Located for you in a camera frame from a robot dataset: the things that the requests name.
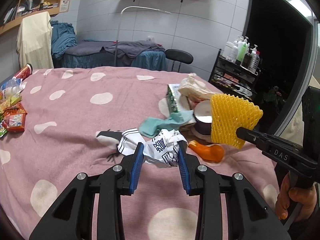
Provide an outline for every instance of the lamp pole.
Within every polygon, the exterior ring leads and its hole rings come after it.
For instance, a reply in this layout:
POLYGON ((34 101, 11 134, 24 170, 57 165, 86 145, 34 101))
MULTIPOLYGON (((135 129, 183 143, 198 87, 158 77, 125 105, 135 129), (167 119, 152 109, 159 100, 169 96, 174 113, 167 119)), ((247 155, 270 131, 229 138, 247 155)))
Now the lamp pole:
POLYGON ((114 66, 116 67, 116 62, 117 62, 117 53, 118 53, 118 42, 119 42, 119 33, 120 33, 120 26, 121 26, 121 22, 122 22, 122 15, 123 15, 123 12, 129 8, 141 8, 141 9, 147 9, 147 10, 151 10, 151 11, 157 11, 157 12, 162 12, 162 13, 165 13, 165 14, 171 14, 170 12, 167 12, 167 11, 163 11, 163 10, 159 10, 159 9, 154 9, 154 8, 148 8, 148 7, 141 7, 141 6, 129 6, 129 7, 126 7, 124 8, 122 11, 121 11, 121 14, 120 14, 120 22, 119 22, 119 26, 118 26, 118 33, 117 33, 117 39, 116 39, 116 51, 115 51, 115 61, 114 61, 114 66))

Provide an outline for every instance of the poster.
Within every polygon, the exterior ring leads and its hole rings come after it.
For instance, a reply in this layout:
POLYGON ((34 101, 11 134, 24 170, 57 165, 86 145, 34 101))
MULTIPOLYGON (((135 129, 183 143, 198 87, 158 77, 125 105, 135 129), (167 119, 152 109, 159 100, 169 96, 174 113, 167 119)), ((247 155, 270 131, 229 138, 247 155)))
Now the poster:
POLYGON ((59 12, 67 12, 69 10, 69 4, 70 4, 70 0, 61 0, 59 12))

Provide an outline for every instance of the beige towel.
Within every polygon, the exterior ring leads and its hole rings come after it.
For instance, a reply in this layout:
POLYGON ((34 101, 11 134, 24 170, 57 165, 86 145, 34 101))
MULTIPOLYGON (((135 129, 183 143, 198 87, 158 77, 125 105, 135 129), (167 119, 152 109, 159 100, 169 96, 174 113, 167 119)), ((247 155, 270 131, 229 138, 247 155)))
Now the beige towel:
POLYGON ((49 13, 43 12, 22 20, 17 37, 20 68, 27 63, 33 70, 53 68, 50 19, 49 13))
MULTIPOLYGON (((320 89, 319 83, 313 76, 311 76, 309 85, 320 89)), ((287 139, 291 142, 302 145, 303 130, 304 130, 303 128, 304 128, 304 123, 302 121, 302 104, 300 103, 296 113, 294 114, 291 121, 289 122, 287 127, 284 129, 280 137, 283 139, 287 139)))

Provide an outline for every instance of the metal bolt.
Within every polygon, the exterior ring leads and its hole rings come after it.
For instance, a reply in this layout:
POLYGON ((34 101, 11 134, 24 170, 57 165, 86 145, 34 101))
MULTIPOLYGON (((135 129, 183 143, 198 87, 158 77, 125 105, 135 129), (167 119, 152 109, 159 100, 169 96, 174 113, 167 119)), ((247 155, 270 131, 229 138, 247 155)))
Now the metal bolt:
POLYGON ((85 173, 79 173, 79 174, 77 175, 77 179, 84 179, 85 176, 86 176, 85 173))
POLYGON ((204 166, 204 165, 199 165, 198 166, 198 170, 199 171, 206 171, 208 168, 207 168, 207 166, 204 166))
POLYGON ((241 173, 236 173, 236 174, 235 174, 235 178, 236 178, 237 180, 241 180, 241 179, 243 179, 243 175, 242 175, 241 173))
POLYGON ((122 170, 122 166, 121 165, 116 165, 116 166, 113 166, 112 168, 114 171, 121 171, 122 170))

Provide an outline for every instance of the human hand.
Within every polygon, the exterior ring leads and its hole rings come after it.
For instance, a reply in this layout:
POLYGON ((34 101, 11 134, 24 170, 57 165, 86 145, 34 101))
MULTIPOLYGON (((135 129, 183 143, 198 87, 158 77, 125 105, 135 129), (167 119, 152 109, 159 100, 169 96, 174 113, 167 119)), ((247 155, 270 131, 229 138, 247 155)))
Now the human hand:
POLYGON ((287 174, 281 184, 280 194, 278 195, 276 202, 276 215, 282 220, 288 216, 288 207, 290 205, 290 199, 295 202, 299 202, 303 205, 299 215, 295 219, 295 222, 308 219, 316 206, 317 194, 315 185, 312 189, 303 188, 290 188, 289 174, 287 174))

